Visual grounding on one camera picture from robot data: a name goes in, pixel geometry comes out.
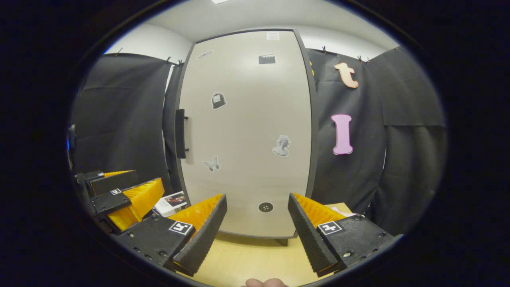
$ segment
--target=white wall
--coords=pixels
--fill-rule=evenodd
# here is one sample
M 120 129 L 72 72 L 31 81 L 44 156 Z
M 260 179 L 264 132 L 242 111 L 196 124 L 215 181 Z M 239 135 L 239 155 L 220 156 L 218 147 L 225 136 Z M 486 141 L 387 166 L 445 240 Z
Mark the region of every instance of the white wall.
M 172 57 L 170 61 L 178 63 L 179 60 L 186 60 L 192 44 L 186 37 L 166 28 L 142 24 L 120 38 L 105 54 L 116 53 L 122 48 L 121 53 L 146 55 L 163 60 Z
M 338 53 L 353 58 L 358 58 L 358 56 L 362 56 L 362 59 L 364 61 L 367 60 L 367 57 L 369 59 L 372 59 L 388 50 L 370 41 L 358 38 L 350 34 L 318 27 L 287 25 L 287 26 L 253 27 L 250 29 L 243 30 L 262 28 L 296 29 L 301 35 L 301 38 L 303 39 L 304 46 L 307 48 L 322 50 L 322 47 L 326 46 L 326 51 L 328 52 Z

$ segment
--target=black textured gripper pad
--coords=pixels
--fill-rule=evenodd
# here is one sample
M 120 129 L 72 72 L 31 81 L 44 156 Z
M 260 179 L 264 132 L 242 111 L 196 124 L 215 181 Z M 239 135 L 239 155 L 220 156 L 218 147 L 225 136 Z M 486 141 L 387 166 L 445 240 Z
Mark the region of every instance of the black textured gripper pad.
M 339 268 L 338 264 L 343 265 L 342 262 L 337 261 L 333 253 L 324 243 L 320 234 L 315 230 L 312 222 L 293 194 L 289 196 L 288 209 L 294 226 L 296 227 L 297 234 L 307 254 L 308 261 L 310 261 L 310 265 L 312 266 L 312 270 L 320 277 L 336 271 L 336 269 Z
M 172 265 L 168 266 L 168 268 L 178 270 L 188 276 L 193 276 L 206 258 L 223 222 L 226 210 L 226 196 L 223 195 L 195 237 L 174 256 L 173 261 L 177 262 L 180 266 L 169 260 L 168 263 Z

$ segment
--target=paper label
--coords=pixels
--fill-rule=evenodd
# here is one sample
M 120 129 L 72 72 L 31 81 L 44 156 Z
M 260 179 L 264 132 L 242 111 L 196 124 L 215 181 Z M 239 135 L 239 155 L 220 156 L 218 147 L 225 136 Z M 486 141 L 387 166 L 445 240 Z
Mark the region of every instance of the paper label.
M 280 33 L 278 32 L 267 32 L 266 33 L 267 40 L 280 40 Z

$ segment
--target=clip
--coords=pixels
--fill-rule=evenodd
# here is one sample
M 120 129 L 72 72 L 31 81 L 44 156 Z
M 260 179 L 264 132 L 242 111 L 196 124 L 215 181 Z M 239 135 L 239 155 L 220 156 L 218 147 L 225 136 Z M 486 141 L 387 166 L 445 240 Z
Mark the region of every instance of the clip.
M 120 50 L 115 54 L 115 57 L 117 57 L 117 55 L 120 53 L 120 51 L 122 51 L 124 47 L 120 48 Z

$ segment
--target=bust sticker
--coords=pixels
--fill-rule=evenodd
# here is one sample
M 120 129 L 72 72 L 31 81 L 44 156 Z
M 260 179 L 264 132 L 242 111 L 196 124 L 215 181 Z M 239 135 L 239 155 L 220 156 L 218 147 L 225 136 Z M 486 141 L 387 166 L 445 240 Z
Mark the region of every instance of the bust sticker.
M 273 148 L 273 153 L 277 156 L 289 156 L 290 139 L 286 135 L 281 135 L 276 141 L 276 147 Z

